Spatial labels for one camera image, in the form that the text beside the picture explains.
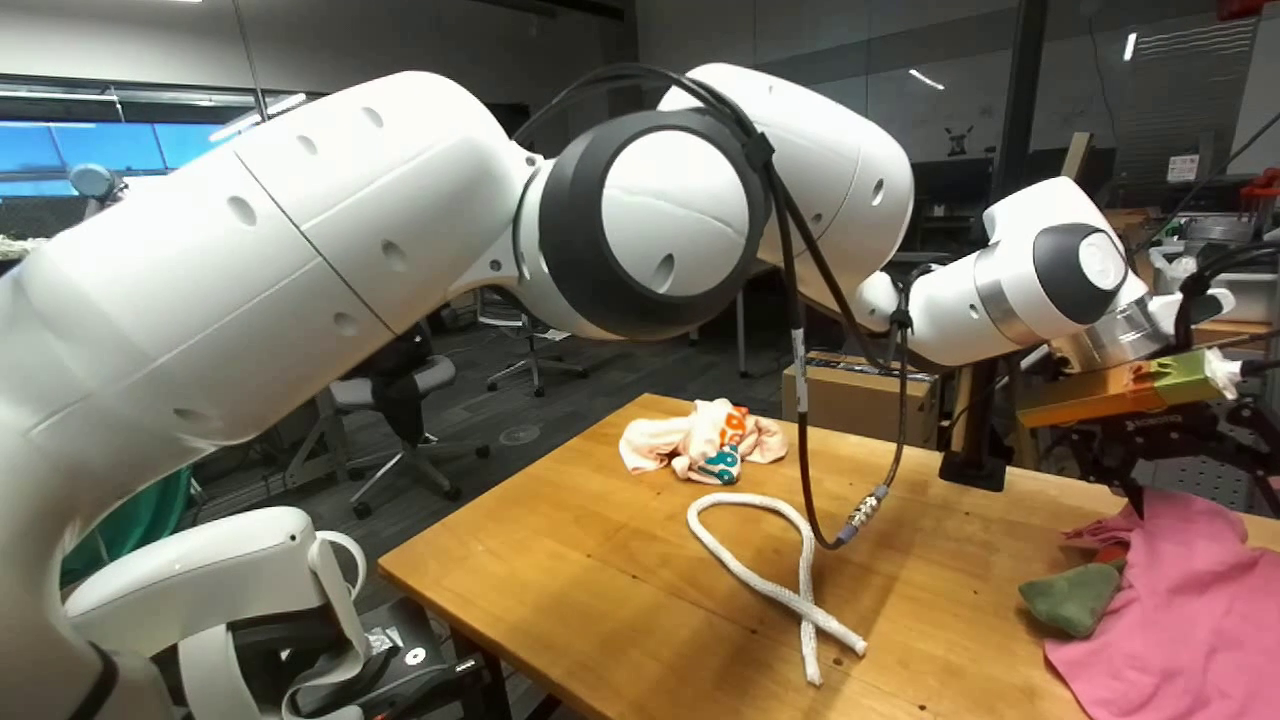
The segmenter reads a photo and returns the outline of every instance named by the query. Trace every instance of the pink cloth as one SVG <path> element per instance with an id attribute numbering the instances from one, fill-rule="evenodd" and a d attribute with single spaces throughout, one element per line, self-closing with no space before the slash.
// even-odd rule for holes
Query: pink cloth
<path id="1" fill-rule="evenodd" d="M 1280 716 L 1280 555 L 1210 502 L 1153 487 L 1144 509 L 1067 533 L 1128 545 L 1128 564 L 1097 636 L 1047 646 L 1047 665 L 1100 720 Z"/>

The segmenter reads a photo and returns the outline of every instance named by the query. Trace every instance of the green cloth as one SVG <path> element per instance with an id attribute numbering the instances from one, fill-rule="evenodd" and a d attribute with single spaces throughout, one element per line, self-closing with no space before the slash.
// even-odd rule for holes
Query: green cloth
<path id="1" fill-rule="evenodd" d="M 63 585 L 80 585 L 115 555 L 127 555 L 168 533 L 187 515 L 192 474 L 170 474 L 160 483 L 130 491 L 113 509 L 83 540 L 63 555 Z"/>
<path id="2" fill-rule="evenodd" d="M 1067 639 L 1085 639 L 1104 619 L 1110 595 L 1120 591 L 1114 564 L 1081 564 L 1054 578 L 1038 578 L 1018 588 L 1029 615 Z"/>

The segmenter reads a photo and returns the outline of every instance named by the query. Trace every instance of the black cable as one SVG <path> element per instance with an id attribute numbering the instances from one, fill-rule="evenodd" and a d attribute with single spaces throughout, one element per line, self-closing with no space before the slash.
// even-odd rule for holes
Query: black cable
<path id="1" fill-rule="evenodd" d="M 70 708 L 70 720 L 96 720 L 121 684 L 121 665 L 102 647 L 96 647 L 96 646 L 87 646 L 87 647 L 96 656 L 96 677 L 93 677 L 93 689 Z"/>
<path id="2" fill-rule="evenodd" d="M 675 86 L 678 93 L 687 93 L 691 99 L 699 99 L 707 112 L 720 112 L 720 121 L 727 121 L 730 132 L 755 132 L 750 115 L 740 112 L 727 96 L 720 96 L 715 89 L 668 72 L 668 67 L 652 67 L 652 66 L 613 66 L 598 72 L 587 72 L 580 79 L 570 79 L 565 93 L 556 93 L 541 112 L 532 112 L 520 128 L 515 128 L 515 146 L 527 139 L 532 128 L 541 128 L 546 115 L 556 115 L 570 96 L 587 93 L 587 89 L 608 89 L 608 86 L 637 86 L 637 79 L 663 79 Z"/>
<path id="3" fill-rule="evenodd" d="M 1226 158 L 1226 163 L 1238 159 L 1238 158 L 1244 158 L 1257 139 L 1265 139 L 1274 125 L 1280 125 L 1280 112 L 1271 112 L 1271 115 Z"/>
<path id="4" fill-rule="evenodd" d="M 840 282 L 836 282 L 836 272 L 830 272 L 827 258 L 819 253 L 819 246 L 814 246 L 814 235 L 812 235 L 812 228 L 809 228 L 809 220 L 803 220 L 803 212 L 799 212 L 795 195 L 787 194 L 787 186 L 783 186 L 783 177 L 780 177 L 776 170 L 768 170 L 768 174 L 772 174 L 772 189 L 780 194 L 780 201 L 783 201 L 787 216 L 793 216 L 793 220 L 795 220 L 795 228 L 799 228 L 799 240 L 803 240 L 803 248 L 809 248 L 809 258 L 812 258 L 814 272 L 822 275 L 827 296 L 830 296 L 830 306 L 836 306 L 836 311 L 840 311 L 845 328 L 850 333 L 850 342 L 854 342 L 861 356 L 867 356 L 867 365 L 874 365 L 874 368 L 886 377 L 886 372 L 890 372 L 890 365 L 874 353 L 873 335 L 850 319 L 847 296 L 840 293 Z"/>
<path id="5" fill-rule="evenodd" d="M 249 28 L 245 28 L 239 0 L 233 0 L 233 16 L 236 16 L 239 51 L 245 51 L 245 66 L 249 66 L 256 121 L 268 121 L 268 99 L 262 99 L 262 86 L 261 86 L 261 72 L 256 72 L 256 57 L 253 57 L 253 40 L 249 40 Z"/>
<path id="6" fill-rule="evenodd" d="M 783 246 L 783 282 L 787 282 L 787 319 L 793 319 L 793 345 L 795 345 L 795 428 L 799 428 L 799 491 L 803 491 L 803 515 L 814 533 L 814 540 L 822 547 L 840 547 L 847 545 L 885 503 L 886 487 L 900 478 L 900 455 L 908 443 L 908 328 L 903 328 L 903 307 L 908 296 L 900 293 L 900 315 L 894 315 L 894 372 L 900 372 L 900 422 L 894 422 L 894 454 L 886 462 L 885 482 L 850 509 L 850 515 L 845 519 L 845 527 L 830 535 L 822 535 L 819 519 L 814 519 L 814 503 L 812 503 L 812 469 L 809 469 L 809 372 L 803 372 L 803 306 L 799 306 L 799 275 L 795 275 L 795 240 L 793 240 L 793 224 L 799 228 L 799 240 L 819 272 L 819 282 L 827 284 L 840 319 L 847 324 L 847 333 L 861 342 L 861 353 L 878 365 L 878 372 L 886 372 L 885 356 L 873 353 L 867 333 L 850 319 L 850 307 L 836 284 L 836 272 L 827 264 L 827 258 L 819 253 L 795 195 L 787 194 L 783 177 L 772 163 L 772 146 L 762 132 L 755 132 L 750 115 L 740 112 L 727 96 L 720 96 L 715 89 L 663 72 L 663 67 L 647 67 L 647 66 L 621 66 L 621 67 L 598 67 L 590 76 L 580 76 L 575 86 L 567 86 L 565 93 L 556 93 L 534 115 L 527 115 L 527 125 L 515 128 L 515 139 L 544 125 L 546 115 L 556 115 L 575 93 L 585 89 L 598 89 L 598 86 L 621 86 L 621 79 L 637 79 L 637 76 L 661 76 L 675 89 L 682 89 L 691 99 L 699 99 L 727 132 L 737 132 L 737 139 L 742 146 L 748 163 L 762 177 L 762 189 L 772 194 L 772 212 L 780 224 L 780 246 Z"/>
<path id="7" fill-rule="evenodd" d="M 1280 253 L 1280 240 L 1265 240 L 1265 246 L 1244 246 L 1244 248 L 1232 248 L 1214 261 L 1207 261 L 1203 269 L 1194 269 L 1182 284 L 1178 284 L 1178 307 L 1174 307 L 1174 319 L 1171 319 L 1171 345 L 1165 353 L 1187 353 L 1190 347 L 1190 306 L 1200 296 L 1207 296 L 1210 282 L 1237 264 L 1252 264 L 1252 261 L 1265 261 L 1265 258 L 1274 258 Z"/>

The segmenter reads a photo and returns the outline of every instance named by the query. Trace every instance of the black ring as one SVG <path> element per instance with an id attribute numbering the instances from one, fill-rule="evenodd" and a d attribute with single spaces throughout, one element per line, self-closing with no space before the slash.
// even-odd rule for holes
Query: black ring
<path id="1" fill-rule="evenodd" d="M 613 253 L 602 231 L 602 181 L 613 159 L 647 132 L 687 132 L 707 139 L 748 194 L 748 240 L 737 269 L 707 293 L 661 296 L 643 288 Z M 633 112 L 575 137 L 541 201 L 541 253 L 561 296 L 596 328 L 633 342 L 678 335 L 720 315 L 742 284 L 768 220 L 762 181 L 748 163 L 740 139 L 707 112 Z"/>
<path id="2" fill-rule="evenodd" d="M 1090 224 L 1051 224 L 1043 231 L 1034 231 L 1033 240 L 1033 264 L 1034 264 L 1034 282 L 1043 288 L 1043 296 L 1051 301 L 1054 311 L 1065 311 L 1070 324 L 1097 324 L 1114 293 L 1114 288 L 1097 288 L 1089 275 L 1085 275 L 1085 264 L 1081 264 L 1081 246 L 1089 235 L 1106 235 Z"/>

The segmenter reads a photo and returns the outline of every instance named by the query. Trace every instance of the ceiling light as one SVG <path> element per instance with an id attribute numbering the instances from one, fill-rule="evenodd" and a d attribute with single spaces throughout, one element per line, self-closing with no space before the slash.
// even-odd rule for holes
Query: ceiling light
<path id="1" fill-rule="evenodd" d="M 1135 31 L 1123 36 L 1123 57 L 1120 62 L 1128 66 L 1133 51 L 1135 51 Z"/>
<path id="2" fill-rule="evenodd" d="M 921 79 L 922 89 L 930 89 L 930 93 L 947 93 L 947 86 L 922 76 L 921 67 L 908 67 L 908 76 L 914 76 L 914 79 Z"/>

